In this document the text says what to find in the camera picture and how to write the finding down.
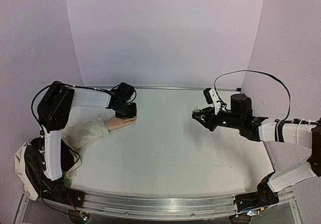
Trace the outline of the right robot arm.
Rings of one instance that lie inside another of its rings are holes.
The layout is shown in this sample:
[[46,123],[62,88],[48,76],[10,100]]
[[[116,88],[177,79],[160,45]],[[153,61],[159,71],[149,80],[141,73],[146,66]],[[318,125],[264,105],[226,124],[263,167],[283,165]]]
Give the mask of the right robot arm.
[[255,117],[251,98],[242,93],[231,95],[229,110],[224,109],[225,105],[212,89],[206,89],[204,96],[209,106],[194,109],[192,118],[209,131],[216,127],[231,128],[250,141],[288,143],[311,150],[308,158],[265,177],[257,186],[258,193],[275,194],[308,178],[320,177],[320,121]]

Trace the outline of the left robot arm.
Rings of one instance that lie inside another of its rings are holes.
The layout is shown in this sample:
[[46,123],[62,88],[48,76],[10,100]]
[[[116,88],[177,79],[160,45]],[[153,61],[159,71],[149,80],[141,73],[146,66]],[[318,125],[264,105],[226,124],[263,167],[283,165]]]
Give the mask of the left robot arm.
[[73,107],[100,107],[115,111],[120,119],[137,115],[134,100],[137,93],[133,86],[122,82],[111,90],[76,86],[54,81],[40,90],[43,94],[32,115],[39,124],[43,156],[43,172],[51,181],[63,177],[61,167],[61,140],[63,129],[68,123]]

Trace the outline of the mannequin hand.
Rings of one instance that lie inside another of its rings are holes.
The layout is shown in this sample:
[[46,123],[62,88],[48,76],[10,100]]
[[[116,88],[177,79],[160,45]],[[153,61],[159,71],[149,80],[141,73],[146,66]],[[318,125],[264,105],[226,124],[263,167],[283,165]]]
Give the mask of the mannequin hand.
[[110,120],[108,120],[105,123],[105,125],[109,131],[114,131],[114,130],[121,129],[125,126],[128,126],[130,124],[133,124],[136,122],[136,120],[137,120],[137,117],[128,118],[128,119],[119,119],[119,118],[113,117]]

